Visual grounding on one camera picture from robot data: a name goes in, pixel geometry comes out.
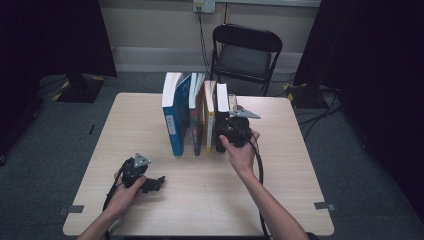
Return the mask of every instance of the white wall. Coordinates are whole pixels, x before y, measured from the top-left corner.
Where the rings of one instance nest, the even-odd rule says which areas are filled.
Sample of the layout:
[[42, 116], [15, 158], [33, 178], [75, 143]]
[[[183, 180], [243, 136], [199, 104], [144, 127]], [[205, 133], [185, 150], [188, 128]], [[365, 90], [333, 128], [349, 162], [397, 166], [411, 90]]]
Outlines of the white wall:
[[[199, 19], [197, 14], [193, 13], [192, 1], [100, 0], [100, 4], [109, 40], [111, 45], [118, 49], [114, 50], [117, 51], [114, 54], [117, 55], [115, 62], [118, 62], [118, 65], [120, 61], [130, 64], [128, 59], [124, 59], [129, 53], [122, 52], [122, 47], [126, 50], [136, 47], [138, 54], [143, 54], [140, 49], [148, 50], [149, 53], [154, 53], [153, 50], [156, 49], [158, 54], [165, 54], [159, 57], [160, 60], [155, 58], [155, 54], [149, 55], [150, 61], [171, 61], [172, 58], [167, 56], [167, 52], [172, 54], [178, 51], [181, 54], [181, 51], [185, 50], [193, 59], [182, 59], [183, 62], [175, 64], [183, 66], [186, 61], [189, 69], [192, 69], [191, 65], [196, 62], [199, 66], [203, 65]], [[276, 71], [293, 71], [297, 68], [305, 48], [317, 8], [217, 2], [215, 14], [202, 14], [208, 56], [212, 49], [212, 31], [224, 22], [225, 11], [227, 23], [244, 24], [276, 33], [284, 45], [282, 60], [279, 60]], [[146, 58], [138, 61], [140, 64], [156, 64], [149, 63]], [[173, 63], [165, 62], [163, 65], [169, 66]]]

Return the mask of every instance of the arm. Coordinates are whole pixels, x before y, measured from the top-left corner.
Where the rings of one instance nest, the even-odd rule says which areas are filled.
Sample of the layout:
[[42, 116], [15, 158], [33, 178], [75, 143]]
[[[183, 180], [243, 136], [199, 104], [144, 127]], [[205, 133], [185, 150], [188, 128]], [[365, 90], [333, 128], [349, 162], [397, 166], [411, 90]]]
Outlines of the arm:
[[[259, 133], [252, 131], [256, 139]], [[225, 136], [219, 136], [230, 155], [231, 165], [246, 186], [250, 196], [264, 218], [273, 239], [308, 239], [297, 220], [269, 193], [253, 172], [255, 153], [249, 144], [241, 148], [232, 146]]]
[[145, 181], [146, 177], [142, 176], [138, 178], [130, 188], [126, 188], [123, 184], [121, 184], [122, 180], [119, 178], [117, 182], [118, 187], [116, 188], [115, 193], [113, 194], [113, 197], [110, 200], [107, 208], [77, 239], [101, 239], [109, 226], [118, 220], [131, 205], [138, 189], [144, 184]]

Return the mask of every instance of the chair seat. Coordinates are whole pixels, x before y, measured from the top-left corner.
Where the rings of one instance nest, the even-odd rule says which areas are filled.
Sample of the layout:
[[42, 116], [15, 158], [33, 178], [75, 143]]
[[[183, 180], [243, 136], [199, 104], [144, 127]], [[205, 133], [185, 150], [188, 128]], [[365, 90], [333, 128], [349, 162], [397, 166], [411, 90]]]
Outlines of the chair seat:
[[264, 80], [269, 72], [271, 53], [241, 48], [226, 44], [223, 46], [215, 71], [250, 76]]

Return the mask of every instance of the wall socket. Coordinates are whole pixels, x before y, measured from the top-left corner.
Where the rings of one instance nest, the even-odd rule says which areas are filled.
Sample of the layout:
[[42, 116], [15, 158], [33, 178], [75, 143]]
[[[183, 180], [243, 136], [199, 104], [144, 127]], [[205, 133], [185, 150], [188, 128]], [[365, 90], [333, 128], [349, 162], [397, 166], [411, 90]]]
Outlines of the wall socket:
[[215, 13], [215, 1], [193, 0], [193, 12]]

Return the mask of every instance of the gray carpet floor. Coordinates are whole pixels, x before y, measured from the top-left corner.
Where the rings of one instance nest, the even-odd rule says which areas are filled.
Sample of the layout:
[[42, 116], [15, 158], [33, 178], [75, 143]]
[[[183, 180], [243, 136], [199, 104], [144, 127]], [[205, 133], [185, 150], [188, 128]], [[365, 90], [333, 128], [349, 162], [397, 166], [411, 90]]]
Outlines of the gray carpet floor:
[[[94, 103], [52, 101], [62, 77], [41, 81], [50, 84], [40, 89], [38, 117], [0, 168], [0, 239], [73, 239], [62, 232], [66, 216], [60, 212], [72, 205], [115, 96], [160, 93], [165, 73], [119, 73], [106, 80]], [[268, 96], [284, 97], [282, 81], [290, 77], [275, 74]], [[238, 95], [261, 94], [256, 84], [240, 86], [229, 83]], [[332, 93], [326, 98], [330, 102]], [[299, 122], [323, 112], [295, 109]], [[310, 126], [301, 125], [302, 132]], [[424, 239], [423, 224], [353, 126], [338, 111], [318, 121], [305, 140], [324, 197], [337, 207], [331, 212], [335, 233], [320, 239]]]

